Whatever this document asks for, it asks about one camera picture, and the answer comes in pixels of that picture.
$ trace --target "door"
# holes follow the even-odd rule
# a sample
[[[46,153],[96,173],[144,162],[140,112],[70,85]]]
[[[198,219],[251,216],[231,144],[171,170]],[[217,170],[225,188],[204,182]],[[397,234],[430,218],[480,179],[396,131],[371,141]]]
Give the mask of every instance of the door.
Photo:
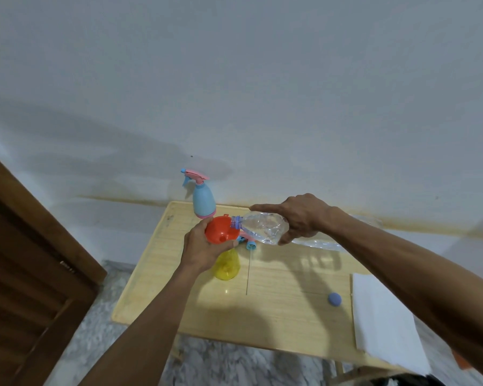
[[[0,385],[43,385],[105,274],[0,163]]]

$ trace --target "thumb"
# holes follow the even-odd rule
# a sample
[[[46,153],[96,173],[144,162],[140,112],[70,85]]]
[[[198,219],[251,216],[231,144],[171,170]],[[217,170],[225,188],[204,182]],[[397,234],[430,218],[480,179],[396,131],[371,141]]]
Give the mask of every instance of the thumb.
[[[232,248],[234,248],[235,246],[238,245],[238,241],[237,240],[234,240],[234,241],[225,241],[221,244],[214,244],[213,245],[213,252],[215,253],[216,256],[219,256],[220,253],[224,253]]]
[[[300,237],[299,233],[296,230],[290,229],[286,233],[284,233],[281,238],[279,239],[278,245],[286,245],[289,244],[292,240]]]

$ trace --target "funnel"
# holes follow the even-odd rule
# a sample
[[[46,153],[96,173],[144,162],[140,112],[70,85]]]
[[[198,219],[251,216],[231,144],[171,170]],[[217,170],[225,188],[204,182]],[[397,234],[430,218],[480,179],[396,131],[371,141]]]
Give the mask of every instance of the funnel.
[[[206,227],[206,238],[213,244],[221,244],[228,240],[235,240],[238,238],[239,233],[239,229],[231,227],[231,217],[229,214],[213,218]]]

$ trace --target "marble floor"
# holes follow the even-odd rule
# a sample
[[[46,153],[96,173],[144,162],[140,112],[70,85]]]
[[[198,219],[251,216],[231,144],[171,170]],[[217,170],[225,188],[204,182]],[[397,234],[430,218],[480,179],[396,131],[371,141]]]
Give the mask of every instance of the marble floor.
[[[128,269],[106,263],[104,287],[77,329],[45,386],[74,386],[127,328],[111,322],[110,317],[130,277]],[[430,360],[433,375],[446,386],[483,385],[476,370],[462,371],[451,350],[421,321],[417,329]],[[184,362],[175,365],[168,359],[160,385],[323,385],[334,374],[334,363],[303,355],[261,350],[181,337]],[[346,370],[350,364],[344,364]]]

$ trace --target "pink bottle base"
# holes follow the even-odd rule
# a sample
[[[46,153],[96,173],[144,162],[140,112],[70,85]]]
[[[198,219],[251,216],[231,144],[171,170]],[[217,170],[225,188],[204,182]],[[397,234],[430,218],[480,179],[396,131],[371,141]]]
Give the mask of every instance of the pink bottle base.
[[[206,218],[209,218],[209,217],[213,217],[215,214],[216,214],[216,209],[215,209],[215,211],[213,211],[209,215],[205,215],[205,216],[202,216],[202,215],[199,215],[199,214],[195,214],[195,215],[198,216],[200,219],[206,219]]]

